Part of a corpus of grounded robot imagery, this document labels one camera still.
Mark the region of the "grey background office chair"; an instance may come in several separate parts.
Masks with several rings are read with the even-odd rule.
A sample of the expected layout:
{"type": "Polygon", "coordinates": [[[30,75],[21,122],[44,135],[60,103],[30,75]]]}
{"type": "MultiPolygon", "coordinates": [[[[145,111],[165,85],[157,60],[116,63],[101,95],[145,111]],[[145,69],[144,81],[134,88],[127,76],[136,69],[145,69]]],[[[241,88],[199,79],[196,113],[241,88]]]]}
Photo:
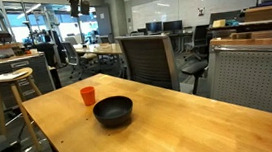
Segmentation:
{"type": "Polygon", "coordinates": [[[71,77],[73,77],[75,70],[78,69],[79,80],[81,80],[82,72],[93,63],[97,55],[94,53],[78,53],[68,41],[62,42],[62,46],[66,54],[66,62],[72,66],[71,77]]]}

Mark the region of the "orange plastic cup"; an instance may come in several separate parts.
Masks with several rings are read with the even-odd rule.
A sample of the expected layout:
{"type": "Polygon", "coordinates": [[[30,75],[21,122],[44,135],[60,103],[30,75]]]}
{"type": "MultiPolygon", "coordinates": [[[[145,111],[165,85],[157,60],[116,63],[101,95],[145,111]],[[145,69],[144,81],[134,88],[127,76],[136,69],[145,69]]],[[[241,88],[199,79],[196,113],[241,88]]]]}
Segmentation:
{"type": "Polygon", "coordinates": [[[80,94],[83,98],[84,104],[91,106],[95,103],[95,89],[93,86],[84,87],[80,90],[80,94]]]}

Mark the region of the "grey drawer cabinet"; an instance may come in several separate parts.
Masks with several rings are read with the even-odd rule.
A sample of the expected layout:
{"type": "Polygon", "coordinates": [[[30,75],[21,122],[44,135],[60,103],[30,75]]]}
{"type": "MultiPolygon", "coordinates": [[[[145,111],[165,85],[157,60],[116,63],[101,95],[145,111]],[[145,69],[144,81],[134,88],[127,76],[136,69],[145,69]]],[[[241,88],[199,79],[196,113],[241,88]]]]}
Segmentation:
{"type": "Polygon", "coordinates": [[[41,94],[55,90],[49,66],[43,54],[0,60],[0,75],[2,81],[0,84],[1,98],[6,107],[17,105],[9,81],[17,83],[19,96],[23,101],[37,97],[37,92],[30,84],[29,79],[37,86],[41,94]]]}

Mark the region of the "black bowl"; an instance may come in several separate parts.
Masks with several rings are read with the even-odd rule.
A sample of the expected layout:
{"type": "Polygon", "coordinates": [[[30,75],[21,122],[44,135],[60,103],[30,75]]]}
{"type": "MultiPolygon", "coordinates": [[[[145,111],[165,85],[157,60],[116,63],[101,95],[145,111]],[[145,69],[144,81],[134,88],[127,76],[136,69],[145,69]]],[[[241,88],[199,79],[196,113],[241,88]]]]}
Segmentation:
{"type": "Polygon", "coordinates": [[[120,126],[131,119],[133,102],[125,96],[102,99],[93,108],[97,121],[107,127],[120,126]]]}

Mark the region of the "round wooden stool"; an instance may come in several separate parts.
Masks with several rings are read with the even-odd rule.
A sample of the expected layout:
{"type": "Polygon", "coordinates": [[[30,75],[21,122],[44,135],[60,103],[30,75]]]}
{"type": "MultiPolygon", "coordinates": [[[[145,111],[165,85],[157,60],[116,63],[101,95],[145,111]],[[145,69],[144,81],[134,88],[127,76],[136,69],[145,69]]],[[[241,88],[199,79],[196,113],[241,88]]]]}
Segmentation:
{"type": "MultiPolygon", "coordinates": [[[[0,74],[0,86],[7,84],[11,88],[13,97],[15,98],[16,103],[18,104],[18,107],[21,110],[22,117],[24,118],[24,121],[25,121],[25,125],[27,126],[27,128],[29,130],[34,147],[38,152],[40,152],[42,150],[41,145],[38,141],[35,130],[32,127],[30,117],[28,116],[28,113],[27,113],[25,107],[23,107],[23,105],[22,105],[22,103],[24,101],[24,97],[22,95],[21,90],[18,87],[19,80],[26,80],[26,81],[28,81],[29,85],[33,88],[35,93],[38,96],[41,96],[40,89],[38,89],[36,84],[34,84],[33,80],[31,79],[32,73],[33,73],[33,69],[31,67],[26,67],[26,68],[18,69],[15,72],[0,74]]],[[[4,108],[3,108],[3,98],[2,98],[2,94],[1,94],[1,89],[0,89],[0,130],[4,136],[7,135],[6,122],[4,119],[4,108]]]]}

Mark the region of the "light wooden background table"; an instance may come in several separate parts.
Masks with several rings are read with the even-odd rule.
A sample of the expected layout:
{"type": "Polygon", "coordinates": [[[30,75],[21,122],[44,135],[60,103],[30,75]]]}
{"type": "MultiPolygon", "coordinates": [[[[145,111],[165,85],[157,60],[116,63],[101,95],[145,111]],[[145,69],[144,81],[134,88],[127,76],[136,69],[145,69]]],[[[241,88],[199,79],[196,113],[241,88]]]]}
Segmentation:
{"type": "Polygon", "coordinates": [[[122,54],[122,50],[120,48],[120,45],[118,44],[98,44],[98,45],[90,45],[87,46],[87,48],[80,48],[77,47],[75,49],[79,53],[94,53],[94,54],[102,54],[102,55],[109,55],[109,54],[115,54],[119,55],[122,54]]]}

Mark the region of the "black office chair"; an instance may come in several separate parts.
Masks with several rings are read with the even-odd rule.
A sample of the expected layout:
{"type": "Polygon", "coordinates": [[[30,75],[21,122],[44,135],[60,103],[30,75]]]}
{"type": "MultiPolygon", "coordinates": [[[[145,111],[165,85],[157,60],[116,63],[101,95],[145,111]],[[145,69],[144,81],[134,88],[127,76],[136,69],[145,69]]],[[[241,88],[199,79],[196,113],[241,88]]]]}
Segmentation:
{"type": "Polygon", "coordinates": [[[195,59],[193,63],[182,69],[182,73],[194,76],[194,85],[192,94],[197,93],[199,77],[201,77],[208,66],[208,54],[201,52],[201,48],[207,48],[207,31],[208,25],[196,26],[192,38],[192,57],[195,59]]]}

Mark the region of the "computer monitor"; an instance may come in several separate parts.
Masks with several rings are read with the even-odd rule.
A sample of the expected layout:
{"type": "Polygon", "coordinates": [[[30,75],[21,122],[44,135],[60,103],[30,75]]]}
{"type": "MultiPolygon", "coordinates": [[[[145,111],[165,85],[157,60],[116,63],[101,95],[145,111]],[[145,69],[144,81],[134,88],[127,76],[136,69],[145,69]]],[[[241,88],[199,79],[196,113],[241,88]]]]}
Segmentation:
{"type": "Polygon", "coordinates": [[[182,27],[182,21],[170,21],[170,22],[164,22],[163,28],[167,32],[171,31],[180,31],[182,27]]]}
{"type": "Polygon", "coordinates": [[[145,28],[152,33],[159,33],[163,30],[162,28],[162,22],[149,22],[145,24],[145,28]]]}

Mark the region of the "right computer monitor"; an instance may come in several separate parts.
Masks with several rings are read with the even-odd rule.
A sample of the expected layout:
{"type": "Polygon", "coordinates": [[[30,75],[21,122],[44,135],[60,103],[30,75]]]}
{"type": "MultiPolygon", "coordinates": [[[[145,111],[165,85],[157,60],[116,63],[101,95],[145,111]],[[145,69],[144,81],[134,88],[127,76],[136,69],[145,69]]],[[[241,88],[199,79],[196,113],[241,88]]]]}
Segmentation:
{"type": "Polygon", "coordinates": [[[167,32],[171,31],[180,31],[182,27],[182,21],[170,21],[170,22],[164,22],[163,28],[167,32]]]}

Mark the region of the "grey mesh office chair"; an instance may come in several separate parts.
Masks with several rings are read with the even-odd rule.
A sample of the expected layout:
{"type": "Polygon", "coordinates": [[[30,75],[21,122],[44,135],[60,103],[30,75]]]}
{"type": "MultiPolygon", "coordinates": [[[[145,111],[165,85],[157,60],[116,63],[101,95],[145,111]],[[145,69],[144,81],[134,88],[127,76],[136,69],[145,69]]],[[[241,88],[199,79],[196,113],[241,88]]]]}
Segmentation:
{"type": "Polygon", "coordinates": [[[126,61],[127,79],[180,91],[176,59],[169,37],[119,36],[116,40],[126,61]]]}

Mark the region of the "perforated grey metal cabinet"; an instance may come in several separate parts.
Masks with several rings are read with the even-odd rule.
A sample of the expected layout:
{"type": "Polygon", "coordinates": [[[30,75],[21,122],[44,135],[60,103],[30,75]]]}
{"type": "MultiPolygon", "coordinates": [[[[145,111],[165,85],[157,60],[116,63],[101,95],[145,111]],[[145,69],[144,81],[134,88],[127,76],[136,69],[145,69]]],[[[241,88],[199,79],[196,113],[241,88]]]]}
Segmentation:
{"type": "Polygon", "coordinates": [[[209,47],[210,97],[272,112],[272,38],[214,38],[209,47]]]}

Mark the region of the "left computer monitor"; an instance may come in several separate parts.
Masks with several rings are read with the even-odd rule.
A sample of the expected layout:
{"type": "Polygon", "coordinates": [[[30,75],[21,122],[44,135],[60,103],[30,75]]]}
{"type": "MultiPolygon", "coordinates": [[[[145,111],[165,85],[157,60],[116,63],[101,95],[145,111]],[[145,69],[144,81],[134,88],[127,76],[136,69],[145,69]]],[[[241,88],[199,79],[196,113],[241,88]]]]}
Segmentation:
{"type": "Polygon", "coordinates": [[[145,28],[152,33],[159,33],[163,30],[162,28],[162,22],[149,22],[145,24],[145,28]]]}

